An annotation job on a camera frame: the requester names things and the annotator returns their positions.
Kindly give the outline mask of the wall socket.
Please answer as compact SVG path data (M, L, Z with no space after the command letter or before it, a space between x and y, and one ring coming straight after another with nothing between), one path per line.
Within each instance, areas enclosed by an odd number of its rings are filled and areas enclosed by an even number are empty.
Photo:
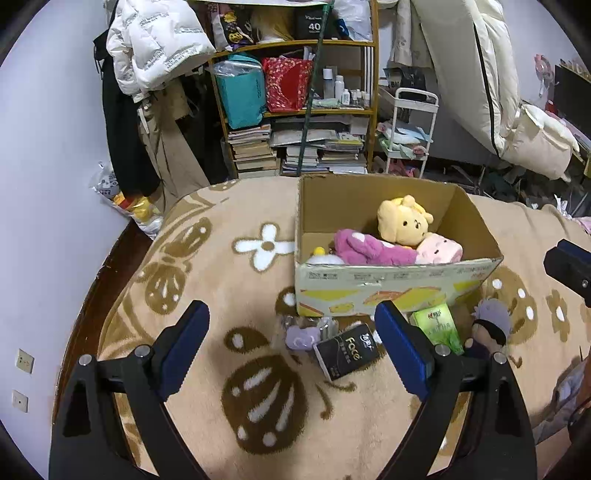
M19 349L16 355L15 366L19 370L31 374L34 366L34 357L24 350Z
M19 411L21 411L23 413L28 412L29 399L25 394L23 394L17 390L13 390L11 399L12 399L12 406L14 408L18 409Z

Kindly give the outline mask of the black monitor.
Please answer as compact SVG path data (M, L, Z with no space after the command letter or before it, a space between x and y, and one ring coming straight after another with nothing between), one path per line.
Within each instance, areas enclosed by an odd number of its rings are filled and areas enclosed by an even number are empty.
M556 65L553 102L585 136L591 133L591 84L572 70Z

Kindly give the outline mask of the teal bag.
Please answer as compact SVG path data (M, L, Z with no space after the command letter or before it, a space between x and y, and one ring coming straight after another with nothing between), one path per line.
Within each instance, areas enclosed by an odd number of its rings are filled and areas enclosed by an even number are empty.
M263 66L249 55L232 54L212 67L231 129L259 125L266 112Z

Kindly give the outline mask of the black box with 40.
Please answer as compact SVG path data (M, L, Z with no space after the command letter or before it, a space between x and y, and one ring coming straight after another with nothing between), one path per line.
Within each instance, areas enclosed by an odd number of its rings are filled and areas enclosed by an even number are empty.
M294 38L297 40L317 40L322 29L324 8L310 6L298 8L294 14ZM334 12L329 13L325 23L325 39L339 39L338 19Z

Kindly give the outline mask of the green tissue pack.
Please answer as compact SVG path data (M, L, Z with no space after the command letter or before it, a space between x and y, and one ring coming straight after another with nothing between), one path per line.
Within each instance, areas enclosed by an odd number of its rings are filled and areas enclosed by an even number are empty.
M455 354L464 354L459 332L446 303L414 312L410 323L419 327L433 345L444 344Z

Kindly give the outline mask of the white puffer jacket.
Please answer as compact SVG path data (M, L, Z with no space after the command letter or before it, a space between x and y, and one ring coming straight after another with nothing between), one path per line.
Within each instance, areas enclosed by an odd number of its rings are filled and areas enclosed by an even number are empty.
M215 53L186 1L119 1L106 36L106 50L120 90L135 103L204 64Z

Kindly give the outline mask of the beige patterned blanket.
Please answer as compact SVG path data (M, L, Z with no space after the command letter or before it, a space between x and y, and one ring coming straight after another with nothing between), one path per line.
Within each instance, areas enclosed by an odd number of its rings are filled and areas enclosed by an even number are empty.
M504 260L456 306L461 330L474 304L504 301L512 314L508 352L533 423L554 409L556 384L590 348L590 312L545 274L561 239L588 248L589 234L555 208L475 197ZM318 363L284 345L294 314L297 182L231 181L180 200L112 307L98 356L149 344L194 299L211 326L167 409L213 479L373 479L398 447L419 400L390 359L329 382Z

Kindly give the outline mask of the red gift bag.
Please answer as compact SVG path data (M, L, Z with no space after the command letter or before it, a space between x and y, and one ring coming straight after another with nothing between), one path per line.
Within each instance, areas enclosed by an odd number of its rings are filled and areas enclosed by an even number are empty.
M263 58L266 109L271 113L290 113L304 108L313 63L288 57Z

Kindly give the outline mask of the pink bear plush toy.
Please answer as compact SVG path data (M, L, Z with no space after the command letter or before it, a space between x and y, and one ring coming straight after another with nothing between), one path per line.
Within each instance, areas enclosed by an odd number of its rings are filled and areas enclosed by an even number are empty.
M349 265L407 266L414 265L417 251L412 247L392 244L352 229L341 229L334 236L335 255Z

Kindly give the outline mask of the pink cylinder plush pillow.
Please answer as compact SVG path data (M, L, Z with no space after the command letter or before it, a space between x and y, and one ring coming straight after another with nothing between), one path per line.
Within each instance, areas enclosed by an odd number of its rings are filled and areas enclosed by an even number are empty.
M416 263L419 265L451 264L460 262L463 247L456 241L429 232L418 245Z

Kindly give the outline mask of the cardboard box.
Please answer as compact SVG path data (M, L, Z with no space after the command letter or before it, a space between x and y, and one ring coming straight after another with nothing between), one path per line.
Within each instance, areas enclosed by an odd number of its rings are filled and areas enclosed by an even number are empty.
M386 175L310 175L297 190L295 307L308 317L454 304L503 260L459 186Z

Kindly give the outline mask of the cream folded mattress chair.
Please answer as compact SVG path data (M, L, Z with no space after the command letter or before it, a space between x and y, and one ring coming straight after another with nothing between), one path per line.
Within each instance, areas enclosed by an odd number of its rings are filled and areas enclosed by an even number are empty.
M452 117L499 159L564 179L574 135L522 101L510 33L499 1L415 1L439 92Z

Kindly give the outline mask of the small purple plush toy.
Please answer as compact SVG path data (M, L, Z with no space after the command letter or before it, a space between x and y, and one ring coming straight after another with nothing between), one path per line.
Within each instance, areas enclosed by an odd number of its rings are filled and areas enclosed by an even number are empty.
M287 349L293 351L311 351L321 339L322 334L318 327L301 328L291 325L287 328L284 343L286 343Z

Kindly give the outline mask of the plastic bag with toys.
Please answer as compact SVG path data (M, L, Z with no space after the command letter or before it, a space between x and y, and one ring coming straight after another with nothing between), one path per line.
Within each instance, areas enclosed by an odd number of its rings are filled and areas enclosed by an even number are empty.
M110 162L98 164L89 188L100 197L103 203L133 220L150 240L156 238L163 222L161 212L147 197L142 195L126 197L120 189Z

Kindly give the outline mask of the purple haired doll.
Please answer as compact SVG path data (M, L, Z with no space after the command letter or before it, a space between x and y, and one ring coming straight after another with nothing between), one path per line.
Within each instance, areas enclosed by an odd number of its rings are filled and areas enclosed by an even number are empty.
M506 353L512 322L507 306L496 298L481 300L472 313L471 334L464 343L464 355L488 359Z

